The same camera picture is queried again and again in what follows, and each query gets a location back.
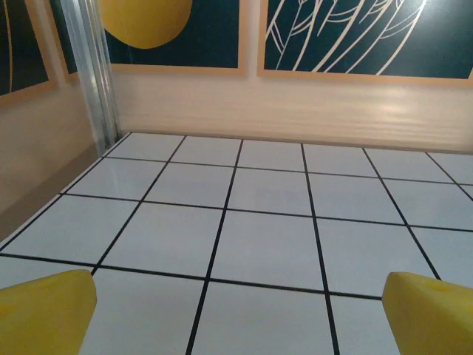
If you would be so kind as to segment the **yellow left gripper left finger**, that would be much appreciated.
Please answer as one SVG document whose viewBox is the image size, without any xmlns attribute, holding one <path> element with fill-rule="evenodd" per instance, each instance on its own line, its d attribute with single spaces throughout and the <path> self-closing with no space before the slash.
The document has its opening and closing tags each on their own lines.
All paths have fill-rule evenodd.
<svg viewBox="0 0 473 355">
<path fill-rule="evenodd" d="M 78 354 L 97 304 L 92 275 L 71 270 L 1 290 L 2 354 Z"/>
</svg>

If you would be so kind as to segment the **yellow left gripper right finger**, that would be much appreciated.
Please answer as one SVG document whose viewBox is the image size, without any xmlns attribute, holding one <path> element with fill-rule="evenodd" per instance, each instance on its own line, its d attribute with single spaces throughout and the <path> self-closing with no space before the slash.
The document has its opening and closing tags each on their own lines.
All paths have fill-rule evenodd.
<svg viewBox="0 0 473 355">
<path fill-rule="evenodd" d="M 401 354 L 472 353 L 471 288 L 392 272 L 382 305 Z"/>
</svg>

